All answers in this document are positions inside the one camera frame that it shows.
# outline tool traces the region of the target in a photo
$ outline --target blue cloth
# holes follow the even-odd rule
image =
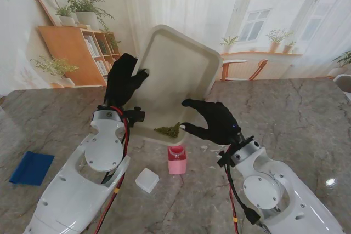
[[[27,151],[9,182],[40,186],[53,159],[54,156]]]

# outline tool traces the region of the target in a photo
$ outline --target window frame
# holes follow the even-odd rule
[[[322,5],[328,7],[327,12],[326,12],[324,15],[315,15],[315,12],[317,11],[317,8],[318,8],[319,6],[322,6]],[[316,33],[317,33],[317,31],[319,30],[320,26],[321,26],[322,23],[324,22],[324,19],[327,17],[328,13],[330,12],[331,7],[332,7],[332,5],[331,5],[331,4],[327,4],[327,3],[318,4],[318,5],[316,6],[316,8],[313,10],[312,15],[309,17],[309,19],[308,19],[308,21],[307,21],[307,23],[306,23],[306,25],[305,25],[303,31],[302,31],[301,34],[300,34],[299,41],[301,41],[301,42],[310,42],[310,41],[314,38],[314,36],[316,35]],[[313,19],[320,19],[321,21],[319,22],[318,27],[315,29],[315,31],[313,32],[313,34],[311,35],[311,37],[310,37],[309,39],[302,39],[302,36],[304,35],[304,33],[305,33],[305,31],[306,31],[308,25],[310,24],[310,22],[311,22]]]
[[[263,27],[264,27],[266,21],[268,20],[269,16],[271,15],[271,11],[272,11],[272,10],[273,10],[273,8],[266,8],[266,9],[260,9],[260,10],[254,10],[254,11],[246,12],[245,17],[244,17],[244,19],[243,19],[243,21],[245,21],[245,22],[242,23],[241,28],[240,28],[240,33],[239,33],[239,35],[238,35],[238,36],[239,36],[239,37],[238,37],[238,42],[239,42],[239,43],[252,43],[252,42],[256,42],[257,39],[260,37],[260,35],[261,35],[261,33],[262,33],[262,29],[263,29]],[[268,15],[267,15],[264,19],[255,19],[255,20],[250,20],[250,21],[247,20],[248,17],[249,17],[249,15],[250,15],[251,13],[256,13],[256,12],[260,12],[260,13],[261,13],[261,12],[263,12],[263,11],[269,11],[269,12],[268,12]],[[250,36],[250,34],[251,34],[251,32],[252,32],[252,29],[253,29],[253,27],[254,27],[254,24],[255,24],[256,22],[259,22],[259,21],[263,21],[263,24],[262,24],[262,27],[260,28],[260,30],[259,30],[259,32],[258,32],[258,34],[257,34],[256,39],[248,40],[248,38],[249,38],[249,36]],[[240,39],[240,36],[241,36],[241,34],[242,34],[243,30],[244,30],[245,25],[248,24],[248,23],[254,23],[254,24],[253,24],[252,28],[250,29],[250,32],[249,32],[249,34],[247,35],[246,40],[242,40],[242,41],[241,41],[241,40],[239,40],[239,39]]]

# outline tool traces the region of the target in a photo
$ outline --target wooden bookshelf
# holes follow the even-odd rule
[[[79,67],[79,70],[65,74],[75,85],[106,86],[104,75],[101,74],[95,62],[101,61],[109,71],[114,59],[119,59],[118,48],[110,43],[111,37],[115,37],[113,33],[108,33],[106,36],[106,33],[99,31],[56,26],[39,26],[39,31],[53,58],[65,58],[71,65]],[[85,36],[93,38],[98,56],[92,55],[89,51]]]

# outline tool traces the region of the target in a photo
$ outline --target window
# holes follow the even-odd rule
[[[320,4],[314,10],[305,30],[301,35],[302,41],[309,41],[315,35],[322,21],[329,11],[330,6],[325,4]]]
[[[257,38],[261,28],[270,12],[268,10],[250,12],[247,21],[241,31],[239,41],[253,41]]]

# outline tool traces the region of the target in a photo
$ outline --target red cable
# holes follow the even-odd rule
[[[123,149],[123,158],[127,155],[127,149],[128,149],[128,143],[129,143],[129,134],[128,134],[128,122],[127,122],[127,119],[126,117],[122,118],[123,116],[123,112],[118,108],[118,107],[115,107],[115,106],[111,106],[112,109],[116,110],[120,116],[120,118],[123,120],[123,124],[124,124],[124,130],[125,130],[125,133],[126,133],[126,141],[124,142],[124,149]],[[119,182],[117,183],[116,185],[116,188],[119,189],[122,185],[122,182],[124,180],[124,175],[122,175],[122,177],[120,178]],[[110,198],[110,201],[109,203],[107,204],[107,207],[105,208],[104,212],[102,213],[101,217],[100,217],[100,220],[99,220],[99,223],[98,223],[98,226],[97,228],[95,229],[95,232],[94,234],[97,234],[100,230],[100,227],[103,223],[103,220],[107,214],[107,212],[109,211],[110,207],[112,206],[112,203],[115,199],[115,197],[117,196],[117,193],[113,193],[111,198]]]
[[[237,219],[236,211],[235,211],[235,207],[234,207],[234,201],[233,201],[233,194],[232,194],[232,190],[231,190],[230,184],[229,184],[229,198],[230,198],[230,201],[231,201],[231,209],[233,211],[233,218]],[[238,230],[238,227],[237,227],[237,222],[235,222],[234,219],[233,219],[233,223],[234,223],[234,231],[235,231],[235,233],[239,234],[239,230]]]

